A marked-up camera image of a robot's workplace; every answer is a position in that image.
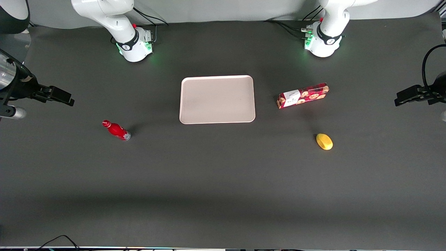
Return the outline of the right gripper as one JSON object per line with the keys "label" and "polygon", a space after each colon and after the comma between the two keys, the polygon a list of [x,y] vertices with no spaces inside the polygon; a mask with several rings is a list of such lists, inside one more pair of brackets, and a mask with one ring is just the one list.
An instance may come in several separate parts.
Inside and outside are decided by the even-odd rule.
{"label": "right gripper", "polygon": [[73,106],[75,100],[71,94],[55,86],[47,90],[39,90],[37,78],[16,58],[1,50],[0,59],[0,89],[1,105],[18,99],[34,99],[46,103],[55,101]]}

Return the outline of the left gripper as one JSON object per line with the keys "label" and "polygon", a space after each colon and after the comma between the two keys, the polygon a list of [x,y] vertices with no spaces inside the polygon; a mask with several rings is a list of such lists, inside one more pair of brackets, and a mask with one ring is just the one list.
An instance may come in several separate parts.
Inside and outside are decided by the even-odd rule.
{"label": "left gripper", "polygon": [[397,98],[394,100],[395,106],[401,106],[410,102],[428,101],[429,105],[436,103],[446,103],[446,72],[440,73],[433,84],[428,85],[425,71],[422,71],[422,81],[424,87],[421,85],[414,85],[397,93]]}

